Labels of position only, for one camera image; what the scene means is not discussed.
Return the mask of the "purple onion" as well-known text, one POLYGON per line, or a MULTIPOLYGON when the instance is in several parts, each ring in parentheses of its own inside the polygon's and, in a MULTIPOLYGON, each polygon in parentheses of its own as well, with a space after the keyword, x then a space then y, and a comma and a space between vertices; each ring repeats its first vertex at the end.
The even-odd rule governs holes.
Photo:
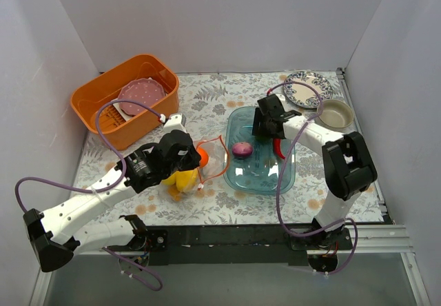
POLYGON ((232 154, 235 158, 246 159, 253 154, 254 148, 248 142, 237 142, 232 146, 232 154))

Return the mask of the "orange fruit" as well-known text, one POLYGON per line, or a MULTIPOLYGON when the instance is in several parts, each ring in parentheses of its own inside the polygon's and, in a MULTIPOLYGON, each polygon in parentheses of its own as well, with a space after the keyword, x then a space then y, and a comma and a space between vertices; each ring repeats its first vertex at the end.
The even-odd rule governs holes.
POLYGON ((200 160, 199 166, 200 166, 200 167, 205 167, 205 166, 208 164, 208 162, 209 162, 209 155, 208 155, 207 152, 206 152, 203 148, 201 148, 201 147, 199 147, 199 148, 197 149, 197 152, 198 152, 198 154, 201 156, 201 160, 200 160))

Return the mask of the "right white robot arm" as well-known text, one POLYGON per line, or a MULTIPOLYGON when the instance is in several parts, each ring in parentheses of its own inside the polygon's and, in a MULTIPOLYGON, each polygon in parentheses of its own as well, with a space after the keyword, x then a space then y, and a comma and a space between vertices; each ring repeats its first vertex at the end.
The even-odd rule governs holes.
POLYGON ((321 155, 328 193, 325 204, 313 219, 312 231, 298 233, 283 222, 280 189, 287 159, 283 161, 276 186, 276 212, 287 234, 296 238, 311 237, 313 244, 320 249, 331 247, 337 240, 336 231, 339 232, 349 220, 347 215, 355 200, 378 178, 363 136, 359 132, 335 132, 318 125, 312 116, 307 118, 295 110, 286 111, 275 94, 258 100, 252 134, 290 140, 289 154, 300 143, 321 155))

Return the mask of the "orange ginger root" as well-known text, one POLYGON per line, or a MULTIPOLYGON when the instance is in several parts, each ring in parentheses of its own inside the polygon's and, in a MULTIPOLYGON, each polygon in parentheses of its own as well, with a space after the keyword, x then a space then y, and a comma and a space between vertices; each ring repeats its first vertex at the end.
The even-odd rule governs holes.
POLYGON ((180 191, 176 185, 169 186, 167 192, 174 201, 180 201, 182 199, 183 192, 180 191))

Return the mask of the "yellow lemon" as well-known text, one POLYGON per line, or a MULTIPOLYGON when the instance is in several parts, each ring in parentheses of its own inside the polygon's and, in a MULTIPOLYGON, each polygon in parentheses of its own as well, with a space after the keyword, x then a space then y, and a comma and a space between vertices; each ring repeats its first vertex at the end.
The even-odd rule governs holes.
POLYGON ((170 177, 161 181, 163 185, 175 185, 176 184, 176 175, 173 174, 170 177))

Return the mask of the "clear zip top bag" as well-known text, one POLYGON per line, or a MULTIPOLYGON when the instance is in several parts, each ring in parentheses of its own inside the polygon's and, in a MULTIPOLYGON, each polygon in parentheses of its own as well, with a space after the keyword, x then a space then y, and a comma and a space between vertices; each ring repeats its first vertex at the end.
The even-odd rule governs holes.
MULTIPOLYGON (((194 142, 196 151, 199 147, 203 148, 209 155, 209 162, 205 167, 198 166, 198 178, 194 188, 188 192, 183 192, 182 199, 185 196, 201 194, 203 188, 214 179, 221 177, 226 173, 229 166, 229 152, 221 135, 213 139, 201 139, 194 142)), ((165 191, 170 185, 163 185, 165 191)))

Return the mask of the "red chili pepper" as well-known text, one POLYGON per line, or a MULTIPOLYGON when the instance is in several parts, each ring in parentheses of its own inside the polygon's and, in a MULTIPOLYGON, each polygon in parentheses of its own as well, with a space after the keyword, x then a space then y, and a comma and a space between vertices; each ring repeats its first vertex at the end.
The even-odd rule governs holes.
POLYGON ((285 156, 281 149, 281 139, 273 139, 273 150, 274 154, 281 160, 285 160, 285 156))

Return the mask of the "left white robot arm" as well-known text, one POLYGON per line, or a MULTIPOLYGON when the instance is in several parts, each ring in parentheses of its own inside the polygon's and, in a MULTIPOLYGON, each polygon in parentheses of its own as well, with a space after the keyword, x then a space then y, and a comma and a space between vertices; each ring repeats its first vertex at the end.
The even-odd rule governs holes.
POLYGON ((105 176, 67 201, 40 212, 23 215, 30 244, 43 272, 53 272, 74 256, 103 247, 138 251, 149 234, 136 215, 123 215, 111 223, 90 221, 116 204, 158 185, 176 171, 199 166, 201 157, 191 136, 181 130, 163 135, 122 158, 105 176))

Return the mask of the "yellow bell pepper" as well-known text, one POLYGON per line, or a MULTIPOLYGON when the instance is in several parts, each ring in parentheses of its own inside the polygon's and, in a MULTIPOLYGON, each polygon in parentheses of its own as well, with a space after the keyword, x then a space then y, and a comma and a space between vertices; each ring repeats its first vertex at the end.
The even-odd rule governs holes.
POLYGON ((198 170, 188 170, 188 171, 177 171, 175 173, 176 181, 176 189, 179 192, 188 192, 192 190, 196 184, 196 180, 198 178, 198 170))

